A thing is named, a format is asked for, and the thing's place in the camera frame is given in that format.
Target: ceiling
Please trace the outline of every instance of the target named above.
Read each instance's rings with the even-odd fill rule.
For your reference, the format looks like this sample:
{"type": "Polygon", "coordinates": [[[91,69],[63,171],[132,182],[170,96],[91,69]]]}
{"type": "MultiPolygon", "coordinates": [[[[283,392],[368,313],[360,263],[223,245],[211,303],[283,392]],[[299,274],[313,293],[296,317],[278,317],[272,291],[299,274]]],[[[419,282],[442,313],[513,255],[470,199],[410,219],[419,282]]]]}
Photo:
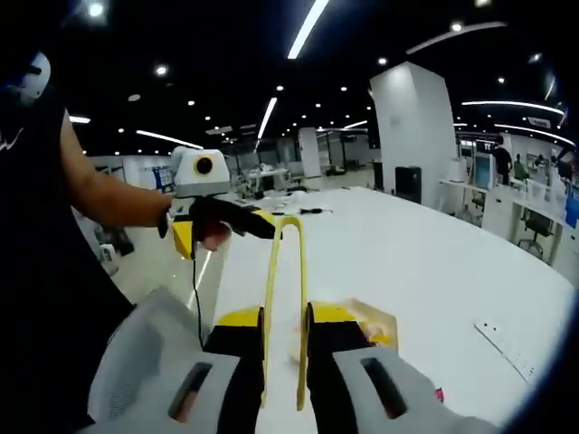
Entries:
{"type": "Polygon", "coordinates": [[[288,60],[313,3],[103,0],[100,19],[90,19],[85,9],[79,9],[44,50],[70,113],[91,119],[76,129],[93,156],[135,154],[138,148],[145,154],[156,150],[164,154],[175,146],[137,136],[138,129],[239,151],[244,145],[254,146],[272,97],[279,100],[263,136],[264,146],[282,134],[295,136],[299,127],[330,127],[330,121],[343,127],[370,120],[372,129],[369,80],[404,61],[444,77],[460,122],[492,130],[496,121],[530,127],[522,117],[537,116],[552,121],[554,134],[574,141],[574,99],[565,87],[571,74],[554,66],[554,59],[564,58],[565,37],[552,33],[559,23],[554,21],[555,12],[560,16],[557,1],[544,11],[532,10],[526,2],[498,0],[486,7],[476,7],[475,0],[330,0],[299,57],[288,60]],[[501,21],[508,26],[459,34],[406,54],[447,33],[456,21],[464,25],[501,21]],[[536,52],[542,53],[541,60],[529,63],[536,52]],[[388,59],[385,66],[377,62],[381,57],[388,59]],[[165,77],[155,74],[161,64],[168,68],[165,77]],[[556,86],[545,101],[553,76],[556,86]],[[498,77],[505,83],[498,83],[498,77]],[[284,91],[276,91],[279,85],[284,91]],[[139,94],[140,100],[129,102],[132,94],[139,94]],[[568,109],[569,116],[555,130],[560,115],[461,105],[480,99],[552,107],[561,103],[559,108],[568,109]],[[189,100],[195,104],[189,106],[189,100]],[[255,127],[241,129],[248,125],[255,127]],[[233,145],[224,144],[221,134],[206,134],[228,126],[233,131],[226,136],[235,140],[233,145]]]}

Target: handle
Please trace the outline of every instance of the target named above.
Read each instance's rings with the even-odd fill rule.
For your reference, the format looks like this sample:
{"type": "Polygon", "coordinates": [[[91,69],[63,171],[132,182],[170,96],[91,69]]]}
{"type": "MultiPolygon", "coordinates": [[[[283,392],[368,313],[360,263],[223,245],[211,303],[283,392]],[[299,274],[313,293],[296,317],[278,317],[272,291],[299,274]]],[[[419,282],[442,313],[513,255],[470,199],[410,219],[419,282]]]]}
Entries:
{"type": "Polygon", "coordinates": [[[297,409],[303,410],[306,399],[306,368],[308,366],[308,272],[306,269],[306,251],[304,249],[303,222],[295,215],[287,215],[278,220],[271,248],[270,270],[265,292],[265,307],[263,309],[263,394],[261,395],[261,407],[265,407],[268,378],[268,351],[270,348],[271,329],[271,301],[273,300],[273,283],[275,281],[275,269],[280,250],[281,231],[288,225],[295,226],[299,233],[299,260],[301,263],[301,307],[300,307],[300,346],[299,346],[299,379],[297,392],[297,409]]]}

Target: floor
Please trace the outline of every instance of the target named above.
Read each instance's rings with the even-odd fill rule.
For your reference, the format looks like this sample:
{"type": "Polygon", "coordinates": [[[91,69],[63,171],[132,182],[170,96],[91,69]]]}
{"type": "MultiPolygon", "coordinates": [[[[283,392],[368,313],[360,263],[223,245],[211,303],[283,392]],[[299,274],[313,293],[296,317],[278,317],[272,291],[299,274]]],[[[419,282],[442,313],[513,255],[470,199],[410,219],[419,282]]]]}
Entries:
{"type": "MultiPolygon", "coordinates": [[[[303,184],[317,190],[372,187],[374,172],[364,169],[341,176],[309,179],[303,184]]],[[[140,228],[127,228],[127,234],[135,244],[135,251],[120,259],[119,271],[112,277],[120,291],[129,301],[138,303],[154,289],[165,287],[196,312],[193,262],[177,253],[172,236],[168,234],[161,240],[157,229],[140,228]]],[[[228,248],[229,245],[225,244],[216,253],[203,249],[197,253],[196,282],[205,326],[210,327],[214,323],[217,290],[228,248]]]]}

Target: person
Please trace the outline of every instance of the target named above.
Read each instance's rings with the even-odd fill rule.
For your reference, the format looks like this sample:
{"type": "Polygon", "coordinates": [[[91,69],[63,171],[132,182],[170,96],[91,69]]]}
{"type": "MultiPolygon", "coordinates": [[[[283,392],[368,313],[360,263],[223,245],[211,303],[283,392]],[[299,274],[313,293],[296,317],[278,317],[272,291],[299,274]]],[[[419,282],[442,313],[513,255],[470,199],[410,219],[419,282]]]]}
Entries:
{"type": "Polygon", "coordinates": [[[509,185],[508,173],[512,168],[513,160],[510,153],[503,146],[498,146],[492,151],[497,163],[497,172],[502,177],[503,185],[509,185]]]}
{"type": "MultiPolygon", "coordinates": [[[[33,41],[38,29],[15,31],[33,41]]],[[[14,35],[0,39],[0,271],[8,359],[2,383],[9,397],[3,423],[19,432],[33,424],[43,432],[74,432],[91,424],[92,378],[133,306],[98,263],[71,205],[104,225],[156,227],[172,198],[95,170],[56,88],[49,83],[34,98],[23,88],[45,70],[31,63],[42,59],[35,47],[20,51],[14,35]]],[[[228,236],[219,222],[202,234],[211,250],[228,236]]]]}
{"type": "Polygon", "coordinates": [[[517,161],[515,162],[515,179],[525,181],[528,178],[527,171],[521,163],[521,154],[517,154],[517,161]]]}

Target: wire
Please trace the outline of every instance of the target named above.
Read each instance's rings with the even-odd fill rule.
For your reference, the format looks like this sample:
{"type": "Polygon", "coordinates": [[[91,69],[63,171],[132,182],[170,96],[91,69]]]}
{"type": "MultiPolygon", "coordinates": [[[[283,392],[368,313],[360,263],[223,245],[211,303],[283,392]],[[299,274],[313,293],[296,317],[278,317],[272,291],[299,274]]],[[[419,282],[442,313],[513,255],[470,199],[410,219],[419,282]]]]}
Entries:
{"type": "Polygon", "coordinates": [[[197,304],[197,336],[199,337],[199,345],[204,351],[205,345],[203,343],[203,334],[201,333],[201,303],[199,302],[199,294],[197,294],[197,285],[195,284],[195,274],[196,274],[196,259],[193,256],[193,291],[195,292],[195,303],[197,304]]]}

